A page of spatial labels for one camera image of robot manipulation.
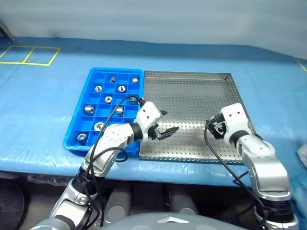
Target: metal nut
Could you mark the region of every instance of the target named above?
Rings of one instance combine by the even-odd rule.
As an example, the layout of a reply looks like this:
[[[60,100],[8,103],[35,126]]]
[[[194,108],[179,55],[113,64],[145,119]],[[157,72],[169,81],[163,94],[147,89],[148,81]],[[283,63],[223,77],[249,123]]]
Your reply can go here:
[[[138,82],[139,82],[138,78],[132,78],[132,83],[138,83]]]
[[[95,87],[95,91],[96,91],[96,92],[101,92],[101,91],[102,91],[102,86],[101,86],[101,85],[97,85],[97,86]]]
[[[111,103],[112,102],[112,97],[111,96],[107,96],[105,97],[105,103]]]
[[[118,92],[125,92],[125,91],[126,91],[126,86],[120,85],[120,86],[118,87]]]
[[[118,116],[123,116],[124,115],[124,107],[118,107],[116,109],[116,113]]]
[[[104,126],[104,123],[102,122],[97,122],[95,125],[94,125],[94,130],[95,131],[100,131],[102,129],[102,127]]]
[[[130,98],[130,104],[137,104],[137,103],[138,103],[138,99],[136,97]]]
[[[92,105],[87,105],[86,107],[84,107],[84,112],[88,115],[93,115],[94,107]]]
[[[110,78],[110,83],[114,83],[114,82],[116,82],[116,77],[115,77],[115,76],[112,76],[112,77]]]
[[[86,133],[80,133],[78,136],[77,136],[77,141],[83,141],[86,139]]]

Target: perforated metal tray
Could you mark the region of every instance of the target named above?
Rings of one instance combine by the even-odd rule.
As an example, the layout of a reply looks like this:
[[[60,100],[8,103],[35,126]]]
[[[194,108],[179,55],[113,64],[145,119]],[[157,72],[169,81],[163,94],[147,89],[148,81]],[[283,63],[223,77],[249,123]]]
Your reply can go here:
[[[229,73],[145,71],[144,97],[168,111],[159,129],[180,127],[170,138],[142,143],[140,158],[146,160],[217,162],[204,141],[205,121],[227,105],[243,105]],[[255,133],[251,122],[249,127]],[[242,163],[235,148],[210,133],[208,139],[226,162]]]

